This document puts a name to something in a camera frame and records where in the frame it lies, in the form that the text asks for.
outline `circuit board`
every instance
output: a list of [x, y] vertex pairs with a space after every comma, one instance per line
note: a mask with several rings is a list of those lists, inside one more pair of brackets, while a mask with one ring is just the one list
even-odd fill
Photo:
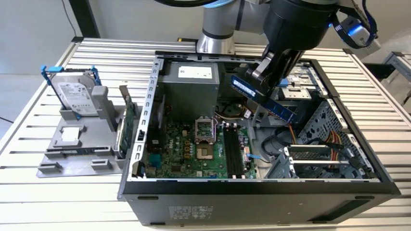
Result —
[[120, 128], [120, 136], [117, 137], [117, 149], [120, 158], [125, 158], [127, 150], [131, 147], [132, 137], [133, 137], [133, 126], [135, 126], [135, 104], [131, 100], [131, 97], [125, 98], [125, 111], [124, 118]]
[[[216, 126], [216, 140], [212, 145], [195, 143], [195, 124], [169, 122], [165, 131], [165, 147], [160, 157], [160, 164], [149, 163], [147, 177], [149, 178], [208, 178], [224, 179], [227, 174], [227, 160], [224, 153], [223, 127]], [[237, 129], [241, 152], [244, 145], [249, 148], [245, 128]], [[243, 162], [245, 178], [255, 178], [253, 160]]]

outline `ram slot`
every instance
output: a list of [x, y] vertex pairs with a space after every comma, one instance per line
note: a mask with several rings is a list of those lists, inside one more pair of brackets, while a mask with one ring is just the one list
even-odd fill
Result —
[[237, 130], [233, 127], [224, 128], [223, 130], [227, 173], [229, 177], [236, 178], [244, 173]]

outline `slotted metal surface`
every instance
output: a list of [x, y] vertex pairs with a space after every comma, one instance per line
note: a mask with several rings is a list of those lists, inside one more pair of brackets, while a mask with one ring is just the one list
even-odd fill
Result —
[[[119, 85], [128, 85], [133, 101], [143, 103], [156, 50], [193, 52], [195, 44], [85, 39], [71, 45], [57, 65], [89, 68], [95, 64], [113, 103], [124, 104]], [[239, 55], [259, 56], [263, 50], [257, 45], [236, 46]], [[411, 229], [409, 118], [355, 57], [336, 49], [313, 49], [303, 57], [319, 60], [403, 195], [337, 225], [175, 229]], [[0, 141], [0, 230], [137, 230], [141, 226], [128, 203], [116, 200], [120, 175], [47, 179], [35, 176], [60, 120], [59, 108], [59, 101], [43, 84]]]

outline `floor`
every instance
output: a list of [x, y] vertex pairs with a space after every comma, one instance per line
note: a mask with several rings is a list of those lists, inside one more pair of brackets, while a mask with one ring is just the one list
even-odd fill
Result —
[[[0, 117], [11, 121], [16, 119], [43, 80], [40, 73], [39, 75], [0, 74]], [[0, 138], [9, 126], [11, 123], [0, 119]]]

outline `metal case frame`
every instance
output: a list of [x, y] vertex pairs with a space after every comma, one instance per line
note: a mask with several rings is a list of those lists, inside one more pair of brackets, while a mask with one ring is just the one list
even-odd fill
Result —
[[[119, 198], [127, 199], [143, 225], [249, 225], [249, 224], [305, 224], [339, 223], [380, 203], [400, 195], [399, 189], [385, 172], [356, 123], [341, 103], [339, 94], [316, 60], [311, 63], [313, 75], [320, 78], [328, 97], [347, 122], [348, 130], [373, 166], [380, 182], [351, 182], [339, 179], [275, 179], [275, 180], [152, 180], [136, 179], [144, 158], [144, 142], [151, 115], [151, 105], [157, 76], [164, 62], [239, 62], [259, 63], [248, 56], [211, 55], [156, 52], [151, 72], [145, 104], [143, 107], [137, 139], [129, 164], [124, 168]], [[176, 209], [192, 211], [201, 207], [208, 211], [204, 219], [179, 218]]]

